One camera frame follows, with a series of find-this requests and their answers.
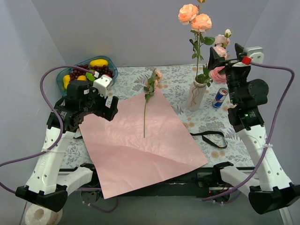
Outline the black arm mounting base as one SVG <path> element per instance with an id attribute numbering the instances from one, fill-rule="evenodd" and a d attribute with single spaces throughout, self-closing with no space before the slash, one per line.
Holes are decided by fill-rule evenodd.
<path id="1" fill-rule="evenodd" d="M 217 181 L 213 168 L 199 168 L 184 175 L 119 195 L 119 197 L 195 196 L 206 198 L 232 186 Z"/>

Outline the two-bloom peach rose stem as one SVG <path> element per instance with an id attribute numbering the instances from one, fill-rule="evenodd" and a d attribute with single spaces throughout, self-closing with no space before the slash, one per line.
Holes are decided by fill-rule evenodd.
<path id="1" fill-rule="evenodd" d="M 212 20 L 209 15 L 202 12 L 205 0 L 198 0 L 197 4 L 183 5 L 178 14 L 178 20 L 183 25 L 190 26 L 190 32 L 194 35 L 189 42 L 193 46 L 192 59 L 196 60 L 196 76 L 199 75 L 199 62 L 204 58 L 201 54 L 201 47 L 203 45 L 212 45 L 213 37 L 205 37 L 205 33 L 212 28 Z"/>

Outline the black gold-lettered ribbon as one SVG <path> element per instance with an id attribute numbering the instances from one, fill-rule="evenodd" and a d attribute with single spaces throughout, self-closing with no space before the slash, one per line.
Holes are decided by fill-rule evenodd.
<path id="1" fill-rule="evenodd" d="M 228 142 L 227 140 L 225 139 L 225 135 L 220 132 L 220 131 L 205 131 L 205 132 L 201 132 L 201 133 L 190 133 L 192 136 L 201 136 L 202 137 L 202 140 L 204 142 L 206 142 L 207 144 L 215 147 L 215 148 L 218 148 L 218 149 L 226 149 L 227 146 L 228 146 Z M 225 145 L 224 146 L 219 146 L 217 145 L 216 143 L 214 143 L 213 141 L 211 141 L 210 139 L 208 139 L 206 136 L 207 135 L 219 135 L 223 138 L 224 142 L 225 142 Z"/>

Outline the purple wrapping paper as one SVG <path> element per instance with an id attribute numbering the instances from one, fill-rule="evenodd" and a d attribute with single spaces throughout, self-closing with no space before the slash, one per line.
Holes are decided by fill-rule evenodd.
<path id="1" fill-rule="evenodd" d="M 112 121 L 80 125 L 105 199 L 191 172 L 208 160 L 160 90 L 118 103 Z"/>

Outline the pale pink rose stem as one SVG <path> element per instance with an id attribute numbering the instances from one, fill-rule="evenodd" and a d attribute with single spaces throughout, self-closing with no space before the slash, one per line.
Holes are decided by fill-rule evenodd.
<path id="1" fill-rule="evenodd" d="M 215 36 L 214 49 L 221 57 L 225 57 L 225 60 L 229 59 L 227 54 L 227 46 L 230 44 L 230 37 L 232 35 L 232 31 L 230 29 L 226 29 L 224 34 L 219 34 Z"/>

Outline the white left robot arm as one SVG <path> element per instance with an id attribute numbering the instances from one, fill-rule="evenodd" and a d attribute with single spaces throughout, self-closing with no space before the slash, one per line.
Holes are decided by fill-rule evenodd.
<path id="1" fill-rule="evenodd" d="M 54 105 L 48 121 L 45 142 L 34 171 L 24 186 L 17 188 L 15 195 L 30 203 L 60 211 L 68 196 L 81 188 L 99 188 L 100 176 L 93 164 L 84 163 L 68 175 L 59 175 L 65 152 L 74 138 L 84 117 L 94 114 L 111 121 L 118 112 L 118 98 L 113 97 L 106 106 L 107 91 L 111 87 L 109 77 L 94 82 L 72 81 L 67 94 Z"/>

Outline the single peach rose stem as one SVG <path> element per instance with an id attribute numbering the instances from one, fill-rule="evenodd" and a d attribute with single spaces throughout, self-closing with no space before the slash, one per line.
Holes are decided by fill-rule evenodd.
<path id="1" fill-rule="evenodd" d="M 158 86 L 160 81 L 162 80 L 162 74 L 157 70 L 154 69 L 150 77 L 146 76 L 146 86 L 144 86 L 145 92 L 145 104 L 144 104 L 144 111 L 143 111 L 143 137 L 146 137 L 146 108 L 147 104 L 152 96 L 154 96 L 155 88 Z"/>

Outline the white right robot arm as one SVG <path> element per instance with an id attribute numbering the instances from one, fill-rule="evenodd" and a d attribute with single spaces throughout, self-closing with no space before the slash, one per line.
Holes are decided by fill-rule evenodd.
<path id="1" fill-rule="evenodd" d="M 263 67 L 263 50 L 236 44 L 235 51 L 236 58 L 227 60 L 211 49 L 208 68 L 221 67 L 221 73 L 226 76 L 233 104 L 228 110 L 228 119 L 246 146 L 255 168 L 247 175 L 230 162 L 220 163 L 213 167 L 212 180 L 217 186 L 230 184 L 232 187 L 225 195 L 240 191 L 258 214 L 265 214 L 296 202 L 300 187 L 293 184 L 280 165 L 270 143 L 272 132 L 266 131 L 258 110 L 268 101 L 269 87 L 261 79 L 247 80 L 252 66 Z"/>

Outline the bright pink rose stem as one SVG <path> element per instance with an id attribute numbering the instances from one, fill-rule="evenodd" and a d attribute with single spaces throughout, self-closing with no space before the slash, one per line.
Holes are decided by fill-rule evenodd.
<path id="1" fill-rule="evenodd" d="M 225 67 L 216 67 L 209 71 L 210 81 L 216 84 L 226 84 L 226 75 L 220 73 Z"/>

